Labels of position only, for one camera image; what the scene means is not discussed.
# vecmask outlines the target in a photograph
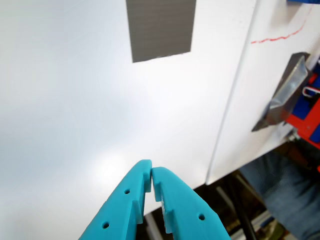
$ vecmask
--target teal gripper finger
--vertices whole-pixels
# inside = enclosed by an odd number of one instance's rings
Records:
[[[165,230],[174,240],[230,240],[218,215],[173,172],[155,167],[151,175]]]
[[[85,229],[80,240],[134,240],[144,219],[145,193],[151,191],[151,160],[127,173]]]

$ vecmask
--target gray square patch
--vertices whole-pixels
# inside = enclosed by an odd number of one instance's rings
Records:
[[[132,61],[190,52],[196,0],[126,0]]]

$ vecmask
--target jeans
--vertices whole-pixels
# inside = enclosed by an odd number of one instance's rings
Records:
[[[305,151],[320,158],[320,152]],[[274,151],[240,168],[269,212],[299,240],[320,240],[320,182]]]

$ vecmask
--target white board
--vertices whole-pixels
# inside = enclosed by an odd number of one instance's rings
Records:
[[[141,159],[202,185],[254,4],[197,0],[190,53],[132,63],[125,0],[2,1],[0,239],[77,239]]]
[[[251,132],[271,100],[293,53],[320,47],[320,5],[259,1],[249,42],[211,159],[210,184],[284,142],[289,126]]]

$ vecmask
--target silver metal piece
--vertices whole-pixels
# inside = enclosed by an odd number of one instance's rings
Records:
[[[266,107],[263,117],[252,129],[253,132],[279,124],[291,114],[303,87],[308,82],[309,72],[305,63],[308,56],[303,52],[291,56],[273,98]]]
[[[152,213],[148,213],[144,217],[148,224],[148,226],[146,227],[146,233],[148,234],[149,238],[151,240],[164,240],[161,236],[154,216],[152,216]]]
[[[295,140],[299,140],[301,139],[301,137],[298,135],[298,129],[294,128],[289,134],[288,136],[286,136],[286,140],[288,142],[294,142]]]

